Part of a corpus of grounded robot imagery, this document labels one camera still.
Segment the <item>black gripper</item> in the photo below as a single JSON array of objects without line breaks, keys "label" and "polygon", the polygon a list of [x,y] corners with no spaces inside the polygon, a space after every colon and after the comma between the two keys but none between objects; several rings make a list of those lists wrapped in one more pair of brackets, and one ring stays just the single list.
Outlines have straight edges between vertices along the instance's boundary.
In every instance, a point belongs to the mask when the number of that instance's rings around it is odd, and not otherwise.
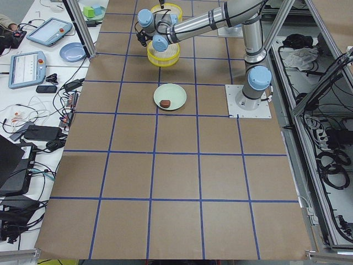
[{"label": "black gripper", "polygon": [[137,32],[137,40],[140,42],[142,46],[147,45],[146,33],[144,30]]}]

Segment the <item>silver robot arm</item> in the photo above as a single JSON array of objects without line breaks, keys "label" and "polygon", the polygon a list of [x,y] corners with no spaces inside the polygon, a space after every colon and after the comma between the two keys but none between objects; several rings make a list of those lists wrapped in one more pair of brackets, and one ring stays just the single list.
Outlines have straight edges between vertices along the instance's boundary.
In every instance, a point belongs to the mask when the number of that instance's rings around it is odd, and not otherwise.
[{"label": "silver robot arm", "polygon": [[136,32],[137,39],[143,46],[151,41],[156,51],[164,52],[171,44],[219,28],[240,25],[245,45],[246,83],[236,95],[236,104],[244,110],[255,110],[272,79],[270,70],[264,64],[267,50],[260,14],[264,5],[265,1],[227,1],[218,8],[182,22],[170,12],[161,14],[142,9],[137,15],[137,24],[141,27]]}]

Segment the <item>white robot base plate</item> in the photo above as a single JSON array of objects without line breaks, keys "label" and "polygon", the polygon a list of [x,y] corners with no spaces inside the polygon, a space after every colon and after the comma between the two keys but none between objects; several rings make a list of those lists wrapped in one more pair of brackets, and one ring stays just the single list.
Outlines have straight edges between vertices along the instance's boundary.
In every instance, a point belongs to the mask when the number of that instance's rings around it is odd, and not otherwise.
[{"label": "white robot base plate", "polygon": [[226,84],[228,116],[230,118],[271,119],[266,92],[259,99],[248,99],[243,94],[242,84]]}]

